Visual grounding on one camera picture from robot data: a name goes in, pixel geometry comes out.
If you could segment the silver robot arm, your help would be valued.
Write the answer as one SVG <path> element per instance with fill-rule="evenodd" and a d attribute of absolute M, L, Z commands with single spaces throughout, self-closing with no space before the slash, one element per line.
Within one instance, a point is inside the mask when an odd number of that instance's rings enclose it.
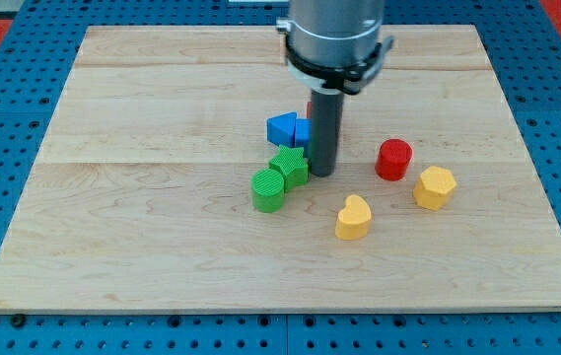
<path fill-rule="evenodd" d="M 291 70 L 327 88 L 372 81 L 392 43 L 380 41 L 384 9 L 384 0 L 291 0 L 276 21 Z"/>

